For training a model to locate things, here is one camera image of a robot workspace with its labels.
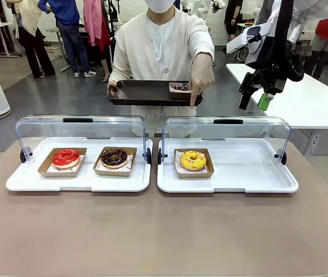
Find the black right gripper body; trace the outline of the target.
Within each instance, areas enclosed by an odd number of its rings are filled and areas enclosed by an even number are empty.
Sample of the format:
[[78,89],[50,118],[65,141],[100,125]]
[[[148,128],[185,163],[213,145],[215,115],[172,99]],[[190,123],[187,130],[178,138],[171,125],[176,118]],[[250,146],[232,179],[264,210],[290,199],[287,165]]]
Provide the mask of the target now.
[[278,69],[257,69],[254,73],[247,72],[239,88],[243,95],[252,95],[259,89],[264,93],[276,95],[284,90],[286,78],[279,75]]

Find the person's left hand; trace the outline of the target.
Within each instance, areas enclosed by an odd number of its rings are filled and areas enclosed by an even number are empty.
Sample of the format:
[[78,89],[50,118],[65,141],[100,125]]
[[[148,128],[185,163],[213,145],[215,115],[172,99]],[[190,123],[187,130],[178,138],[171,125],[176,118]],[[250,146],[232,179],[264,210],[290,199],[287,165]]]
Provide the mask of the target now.
[[214,81],[212,56],[209,53],[197,54],[193,61],[189,81],[191,88],[191,108],[194,108],[197,96],[211,86]]

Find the person's right hand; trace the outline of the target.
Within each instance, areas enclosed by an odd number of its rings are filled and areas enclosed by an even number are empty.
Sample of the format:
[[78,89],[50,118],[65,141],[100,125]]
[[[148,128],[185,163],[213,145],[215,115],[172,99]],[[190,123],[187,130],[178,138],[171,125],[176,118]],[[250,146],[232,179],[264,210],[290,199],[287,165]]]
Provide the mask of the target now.
[[115,80],[109,80],[107,85],[107,95],[116,96],[119,88]]

